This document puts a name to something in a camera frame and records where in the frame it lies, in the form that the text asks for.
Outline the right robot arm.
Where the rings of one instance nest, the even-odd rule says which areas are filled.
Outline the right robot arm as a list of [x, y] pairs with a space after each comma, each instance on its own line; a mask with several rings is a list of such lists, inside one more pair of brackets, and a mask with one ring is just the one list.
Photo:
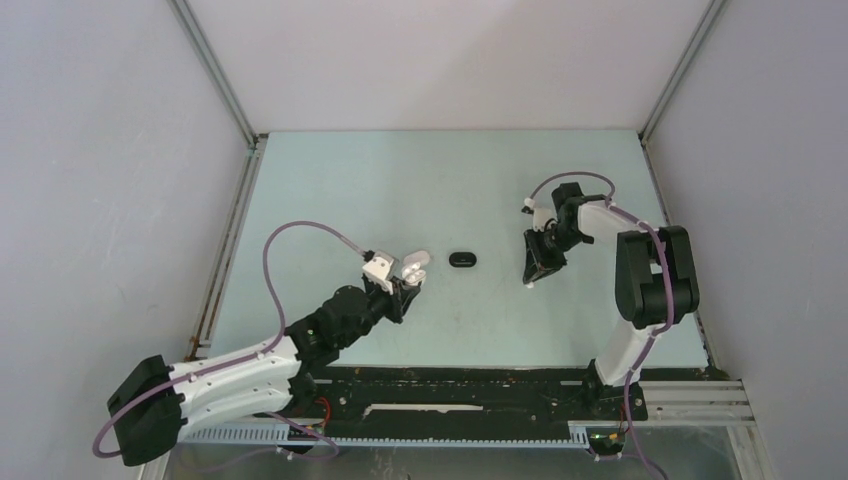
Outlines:
[[653, 227], [609, 195], [585, 194], [576, 182], [559, 185], [552, 202], [552, 208], [543, 208], [529, 196], [522, 207], [532, 217], [523, 233], [525, 286], [564, 268], [566, 252], [578, 245], [602, 242], [615, 249], [619, 318], [606, 346], [587, 367], [580, 393], [588, 414], [606, 418], [632, 399], [658, 339], [699, 306], [691, 241], [685, 228]]

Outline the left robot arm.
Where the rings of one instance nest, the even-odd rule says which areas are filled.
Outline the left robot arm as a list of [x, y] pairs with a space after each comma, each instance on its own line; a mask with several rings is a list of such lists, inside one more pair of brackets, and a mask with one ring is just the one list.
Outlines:
[[401, 323], [420, 284], [371, 281], [337, 289], [281, 338], [218, 357], [168, 365], [160, 355], [137, 364], [107, 402], [124, 465], [169, 452], [205, 428], [254, 414], [304, 416], [316, 403], [312, 370], [337, 360], [382, 319]]

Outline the white oval charging case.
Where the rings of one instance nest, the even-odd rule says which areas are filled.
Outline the white oval charging case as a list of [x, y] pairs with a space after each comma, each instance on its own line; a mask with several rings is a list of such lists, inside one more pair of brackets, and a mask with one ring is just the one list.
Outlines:
[[431, 261], [431, 255], [426, 250], [418, 250], [404, 257], [404, 264], [419, 263], [421, 266], [427, 265]]

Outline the black oval charging case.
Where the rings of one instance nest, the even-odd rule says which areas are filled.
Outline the black oval charging case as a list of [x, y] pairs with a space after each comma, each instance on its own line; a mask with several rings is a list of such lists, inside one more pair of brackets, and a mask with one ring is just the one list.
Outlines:
[[477, 262], [477, 256], [470, 251], [452, 252], [448, 257], [449, 265], [457, 269], [472, 268]]

